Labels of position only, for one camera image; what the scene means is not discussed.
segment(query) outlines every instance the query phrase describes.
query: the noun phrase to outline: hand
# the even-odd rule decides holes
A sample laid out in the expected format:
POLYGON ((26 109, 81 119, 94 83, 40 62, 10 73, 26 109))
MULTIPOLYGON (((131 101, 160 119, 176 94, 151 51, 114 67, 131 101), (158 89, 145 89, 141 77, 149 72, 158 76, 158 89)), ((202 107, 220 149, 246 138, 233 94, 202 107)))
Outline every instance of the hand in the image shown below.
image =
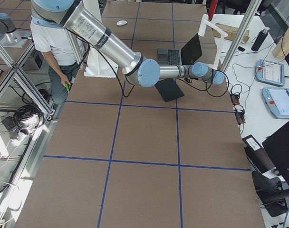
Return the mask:
POLYGON ((61 84, 63 86, 65 86, 65 82, 67 82, 69 84, 69 86, 71 86, 71 82, 69 81, 69 79, 67 78, 67 76, 65 74, 61 74, 60 75, 60 79, 61 79, 61 84))

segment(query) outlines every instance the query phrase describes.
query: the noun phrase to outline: white cloth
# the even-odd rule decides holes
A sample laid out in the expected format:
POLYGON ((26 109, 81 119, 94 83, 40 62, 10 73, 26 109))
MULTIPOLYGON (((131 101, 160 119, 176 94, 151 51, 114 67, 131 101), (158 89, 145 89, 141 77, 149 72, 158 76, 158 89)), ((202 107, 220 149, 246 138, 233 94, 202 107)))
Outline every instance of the white cloth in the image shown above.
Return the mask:
MULTIPOLYGON (((76 62, 75 54, 69 43, 64 28, 49 28, 36 25, 31 21, 30 29, 35 48, 41 52, 51 51, 59 66, 69 66, 76 62)), ((82 42, 77 40, 83 53, 82 42)))

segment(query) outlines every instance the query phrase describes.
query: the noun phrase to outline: label on robot arm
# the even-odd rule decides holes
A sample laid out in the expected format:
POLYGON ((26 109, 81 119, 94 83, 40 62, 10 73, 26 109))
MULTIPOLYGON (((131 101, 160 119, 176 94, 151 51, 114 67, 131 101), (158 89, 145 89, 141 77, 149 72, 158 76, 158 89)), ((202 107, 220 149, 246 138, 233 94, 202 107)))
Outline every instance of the label on robot arm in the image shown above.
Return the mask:
POLYGON ((258 149, 260 149, 260 145, 258 145, 257 142, 253 138, 246 139, 246 141, 254 151, 257 151, 258 149))
POLYGON ((75 30, 78 35, 80 35, 82 38, 86 39, 89 42, 91 42, 92 36, 97 31, 95 26, 93 26, 86 19, 81 19, 75 30))

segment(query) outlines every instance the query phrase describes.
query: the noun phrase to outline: black bottle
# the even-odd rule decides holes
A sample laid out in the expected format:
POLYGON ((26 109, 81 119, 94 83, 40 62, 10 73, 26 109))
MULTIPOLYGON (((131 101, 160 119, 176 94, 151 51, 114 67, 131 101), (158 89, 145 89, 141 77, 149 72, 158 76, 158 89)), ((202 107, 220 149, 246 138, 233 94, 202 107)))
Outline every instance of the black bottle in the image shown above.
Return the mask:
POLYGON ((258 51, 259 48, 261 47, 262 43, 264 42, 266 36, 268 35, 268 27, 265 27, 259 34, 258 37, 256 38, 254 44, 251 47, 252 51, 258 51))

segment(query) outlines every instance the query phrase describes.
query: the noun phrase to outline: cardboard box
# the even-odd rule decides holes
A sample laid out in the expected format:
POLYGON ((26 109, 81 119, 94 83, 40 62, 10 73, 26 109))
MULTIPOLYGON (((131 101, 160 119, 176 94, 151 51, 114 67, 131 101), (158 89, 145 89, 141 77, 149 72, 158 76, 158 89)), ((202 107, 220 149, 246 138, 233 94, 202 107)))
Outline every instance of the cardboard box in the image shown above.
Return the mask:
MULTIPOLYGON (((228 39, 228 40, 233 40, 234 37, 235 37, 235 34, 238 31, 237 27, 223 25, 223 24, 219 24, 219 23, 216 23, 215 25, 217 27, 219 27, 221 30, 223 30, 223 31, 228 33, 228 36, 225 38, 225 39, 228 39)), ((215 37, 221 37, 221 35, 214 29, 213 29, 213 35, 215 37)), ((244 35, 242 40, 246 43, 248 41, 248 39, 249 39, 249 30, 246 31, 246 33, 245 33, 245 35, 244 35)))

